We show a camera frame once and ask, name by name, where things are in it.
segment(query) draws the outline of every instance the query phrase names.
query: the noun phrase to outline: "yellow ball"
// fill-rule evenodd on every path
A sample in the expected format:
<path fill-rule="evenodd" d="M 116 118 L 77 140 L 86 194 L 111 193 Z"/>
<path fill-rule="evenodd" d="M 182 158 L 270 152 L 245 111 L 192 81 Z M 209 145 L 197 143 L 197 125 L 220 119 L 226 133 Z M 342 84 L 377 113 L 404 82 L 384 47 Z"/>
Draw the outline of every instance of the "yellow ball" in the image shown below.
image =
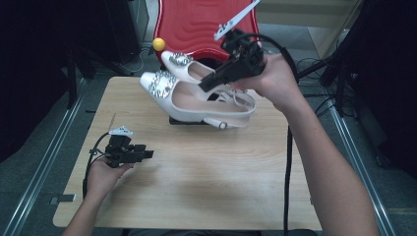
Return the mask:
<path fill-rule="evenodd" d="M 157 37 L 153 40 L 152 46 L 155 49 L 155 51 L 162 51 L 163 48 L 165 48 L 165 41 L 162 38 Z"/>

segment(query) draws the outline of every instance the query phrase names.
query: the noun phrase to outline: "rhinestone embellishment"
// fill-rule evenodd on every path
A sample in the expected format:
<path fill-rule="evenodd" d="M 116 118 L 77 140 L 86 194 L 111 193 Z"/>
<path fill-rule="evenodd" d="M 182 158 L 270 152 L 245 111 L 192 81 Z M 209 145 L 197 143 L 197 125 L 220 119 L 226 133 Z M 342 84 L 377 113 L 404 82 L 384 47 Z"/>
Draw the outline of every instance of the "rhinestone embellishment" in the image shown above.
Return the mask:
<path fill-rule="evenodd" d="M 186 66 L 193 60 L 193 57 L 182 52 L 175 52 L 169 57 L 169 61 L 177 66 Z"/>
<path fill-rule="evenodd" d="M 156 98 L 166 98 L 174 87 L 176 80 L 170 72 L 158 71 L 148 87 L 149 93 Z"/>

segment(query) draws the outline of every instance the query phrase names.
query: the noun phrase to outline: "gray floor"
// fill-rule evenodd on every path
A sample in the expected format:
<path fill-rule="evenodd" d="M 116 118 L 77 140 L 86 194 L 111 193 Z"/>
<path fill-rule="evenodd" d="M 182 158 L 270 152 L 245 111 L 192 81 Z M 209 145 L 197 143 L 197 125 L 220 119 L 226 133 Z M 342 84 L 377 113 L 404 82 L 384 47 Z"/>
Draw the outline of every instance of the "gray floor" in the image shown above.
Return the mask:
<path fill-rule="evenodd" d="M 149 3 L 149 31 L 146 40 L 151 40 L 152 27 L 156 17 L 156 1 Z M 286 46 L 293 55 L 296 62 L 303 58 L 317 58 L 317 52 L 306 28 L 273 26 L 260 24 L 261 33 L 268 34 L 275 38 L 282 45 Z M 142 57 L 144 67 L 136 73 L 139 76 L 144 71 L 154 72 L 158 70 L 159 64 L 154 55 Z M 302 61 L 300 68 L 306 68 L 313 61 Z M 126 65 L 126 67 L 137 70 L 141 67 L 139 58 Z M 71 174 L 75 160 L 79 154 L 84 138 L 88 132 L 89 124 L 92 121 L 93 113 L 101 99 L 108 80 L 115 76 L 114 72 L 96 64 L 97 74 L 93 80 L 80 81 L 80 91 L 83 89 L 84 96 L 81 97 L 77 112 L 74 114 L 74 120 L 68 128 L 68 133 L 63 139 L 62 144 L 53 144 L 53 147 L 59 147 L 53 151 L 50 162 L 44 161 L 46 153 L 51 153 L 48 149 L 55 132 L 59 129 L 64 117 L 70 117 L 66 109 L 68 97 L 65 94 L 57 101 L 53 109 L 36 127 L 25 145 L 13 156 L 0 163 L 0 232 L 16 232 L 19 235 L 58 235 L 62 232 L 61 228 L 55 227 L 52 223 L 52 217 L 56 210 L 56 205 L 51 205 L 51 198 L 63 193 L 67 180 Z M 312 74 L 314 79 L 303 79 L 300 88 L 304 93 L 324 93 L 320 86 L 317 75 Z M 316 109 L 324 100 L 325 96 L 308 98 L 312 107 Z M 352 158 L 352 146 L 346 145 L 346 137 L 341 135 L 340 126 L 337 126 L 337 119 L 334 119 L 332 110 L 324 113 L 320 117 L 328 134 L 346 156 L 346 158 L 355 164 Z M 376 193 L 374 200 L 377 213 L 386 213 L 387 221 L 382 221 L 383 234 L 385 235 L 415 235 L 417 232 L 417 181 L 399 169 L 386 170 L 378 166 L 375 161 L 375 153 L 367 140 L 363 129 L 357 120 L 351 117 L 345 117 L 342 122 L 346 124 L 350 133 L 351 142 L 357 150 L 360 161 L 365 166 L 366 174 L 371 180 L 369 188 Z M 19 226 L 15 231 L 8 227 L 11 219 L 16 219 L 13 214 L 18 209 L 18 203 L 21 198 L 28 192 L 28 186 L 32 185 L 33 176 L 39 176 L 36 170 L 44 169 L 43 166 L 50 168 L 45 170 L 44 183 L 39 181 L 39 192 L 30 192 L 35 196 L 33 203 L 23 203 L 28 206 L 28 214 L 22 215 Z M 98 228 L 94 230 L 94 235 L 121 235 L 121 229 Z M 268 232 L 270 235 L 280 235 L 280 232 Z"/>

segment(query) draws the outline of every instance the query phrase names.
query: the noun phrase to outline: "high heel shoe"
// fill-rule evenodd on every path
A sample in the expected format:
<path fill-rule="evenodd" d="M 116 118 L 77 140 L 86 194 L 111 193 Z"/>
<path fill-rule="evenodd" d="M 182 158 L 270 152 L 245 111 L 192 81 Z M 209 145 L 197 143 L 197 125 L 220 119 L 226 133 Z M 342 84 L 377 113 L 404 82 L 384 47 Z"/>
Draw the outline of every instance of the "high heel shoe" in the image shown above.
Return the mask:
<path fill-rule="evenodd" d="M 215 73 L 214 69 L 182 52 L 163 51 L 161 59 L 166 69 L 174 76 L 190 83 L 198 84 L 205 76 Z"/>
<path fill-rule="evenodd" d="M 208 92 L 168 71 L 145 72 L 142 88 L 170 117 L 182 122 L 205 122 L 218 129 L 245 127 L 255 111 L 255 100 L 242 91 L 221 85 Z"/>

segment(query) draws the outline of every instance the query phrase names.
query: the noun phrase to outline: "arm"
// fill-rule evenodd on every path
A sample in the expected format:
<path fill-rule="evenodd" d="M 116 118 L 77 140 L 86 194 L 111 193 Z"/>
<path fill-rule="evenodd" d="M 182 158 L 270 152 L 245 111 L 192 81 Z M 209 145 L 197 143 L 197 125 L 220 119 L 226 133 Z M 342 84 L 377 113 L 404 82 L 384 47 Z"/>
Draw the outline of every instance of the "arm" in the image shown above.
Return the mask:
<path fill-rule="evenodd" d="M 319 221 L 327 235 L 379 235 L 368 192 L 334 146 L 281 55 L 264 72 L 233 84 L 254 89 L 286 117 L 300 151 Z"/>
<path fill-rule="evenodd" d="M 62 235 L 91 235 L 105 197 L 113 189 L 117 180 L 133 167 L 133 164 L 123 164 L 113 169 L 107 165 L 107 162 L 108 159 L 103 157 L 91 165 L 86 197 Z"/>

